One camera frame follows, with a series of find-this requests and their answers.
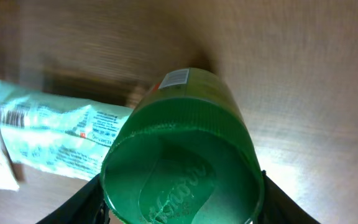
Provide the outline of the mint green wipes packet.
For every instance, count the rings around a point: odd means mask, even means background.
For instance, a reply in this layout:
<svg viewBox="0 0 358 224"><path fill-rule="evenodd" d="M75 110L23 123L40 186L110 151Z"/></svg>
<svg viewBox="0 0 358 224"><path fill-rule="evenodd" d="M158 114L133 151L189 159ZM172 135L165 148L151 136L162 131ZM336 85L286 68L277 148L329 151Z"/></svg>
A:
<svg viewBox="0 0 358 224"><path fill-rule="evenodd" d="M9 157L52 174L83 180L99 174L132 111L0 80L0 130Z"/></svg>

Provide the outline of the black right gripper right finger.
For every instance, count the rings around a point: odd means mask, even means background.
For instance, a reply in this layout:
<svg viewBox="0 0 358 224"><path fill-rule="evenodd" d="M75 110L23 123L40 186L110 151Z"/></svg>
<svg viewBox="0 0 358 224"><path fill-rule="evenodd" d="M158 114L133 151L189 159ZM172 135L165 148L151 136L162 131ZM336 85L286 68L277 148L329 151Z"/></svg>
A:
<svg viewBox="0 0 358 224"><path fill-rule="evenodd" d="M253 224L320 224L262 171L264 203Z"/></svg>

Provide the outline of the green lidded jar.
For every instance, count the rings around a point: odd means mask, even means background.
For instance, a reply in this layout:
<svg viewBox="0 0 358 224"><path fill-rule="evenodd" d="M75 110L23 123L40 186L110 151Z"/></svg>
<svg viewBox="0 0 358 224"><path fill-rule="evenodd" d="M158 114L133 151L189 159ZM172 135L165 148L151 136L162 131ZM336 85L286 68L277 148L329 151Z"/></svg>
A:
<svg viewBox="0 0 358 224"><path fill-rule="evenodd" d="M101 168L124 223L254 223L264 184L229 88L185 68L154 85L121 128Z"/></svg>

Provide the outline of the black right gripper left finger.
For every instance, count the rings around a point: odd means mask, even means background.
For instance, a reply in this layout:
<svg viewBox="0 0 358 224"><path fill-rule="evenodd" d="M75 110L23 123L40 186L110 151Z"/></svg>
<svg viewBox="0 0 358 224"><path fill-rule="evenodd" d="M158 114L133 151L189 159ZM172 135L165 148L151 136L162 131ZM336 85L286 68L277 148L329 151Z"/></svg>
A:
<svg viewBox="0 0 358 224"><path fill-rule="evenodd" d="M104 201L98 174L37 224L109 224L109 222L109 208Z"/></svg>

